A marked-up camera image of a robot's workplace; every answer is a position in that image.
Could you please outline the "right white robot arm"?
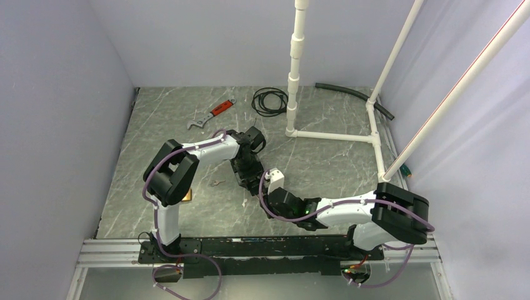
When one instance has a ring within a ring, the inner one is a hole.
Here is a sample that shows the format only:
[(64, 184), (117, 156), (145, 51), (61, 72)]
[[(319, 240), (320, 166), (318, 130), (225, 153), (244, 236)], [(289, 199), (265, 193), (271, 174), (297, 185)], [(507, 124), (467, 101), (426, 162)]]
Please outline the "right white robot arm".
[(270, 218), (307, 231), (349, 225), (344, 250), (351, 259), (393, 241), (425, 244), (435, 230), (428, 221), (429, 201), (388, 182), (379, 183), (373, 192), (338, 199), (301, 199), (282, 187), (269, 191), (261, 184), (259, 199)]

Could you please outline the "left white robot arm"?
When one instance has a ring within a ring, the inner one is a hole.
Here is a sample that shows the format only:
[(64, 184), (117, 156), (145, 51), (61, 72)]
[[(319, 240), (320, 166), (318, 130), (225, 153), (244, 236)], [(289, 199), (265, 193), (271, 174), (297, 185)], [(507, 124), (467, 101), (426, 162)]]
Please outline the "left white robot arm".
[(258, 157), (266, 145), (264, 134), (252, 126), (245, 132), (217, 130), (207, 140), (181, 144), (166, 141), (144, 172), (142, 196), (154, 208), (151, 239), (155, 255), (165, 263), (180, 252), (179, 206), (191, 190), (201, 166), (229, 161), (238, 185), (251, 195), (258, 194), (264, 172)]

